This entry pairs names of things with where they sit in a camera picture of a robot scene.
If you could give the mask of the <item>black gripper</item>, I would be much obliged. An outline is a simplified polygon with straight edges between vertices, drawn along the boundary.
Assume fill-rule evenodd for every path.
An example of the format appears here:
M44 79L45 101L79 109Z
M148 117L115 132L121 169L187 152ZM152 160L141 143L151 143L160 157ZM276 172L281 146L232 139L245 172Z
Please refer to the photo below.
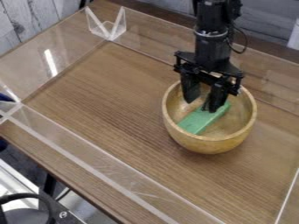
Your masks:
M224 105L228 95L237 95L243 72L231 64L231 42L233 33L195 33L195 51L176 51L173 71L181 77L181 93L187 103L200 97L200 84L211 86L203 103L203 111L215 113Z

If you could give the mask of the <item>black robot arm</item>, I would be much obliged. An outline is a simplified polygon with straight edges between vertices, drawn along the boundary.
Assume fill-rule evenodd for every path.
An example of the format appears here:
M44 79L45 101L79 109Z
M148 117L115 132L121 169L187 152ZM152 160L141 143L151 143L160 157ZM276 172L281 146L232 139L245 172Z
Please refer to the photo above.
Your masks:
M240 16L240 0L192 0L196 24L195 50L176 51L173 71L180 74L183 99L192 103L201 95L200 84L209 86L201 110L215 113L228 95L237 95L243 72L229 62L235 20Z

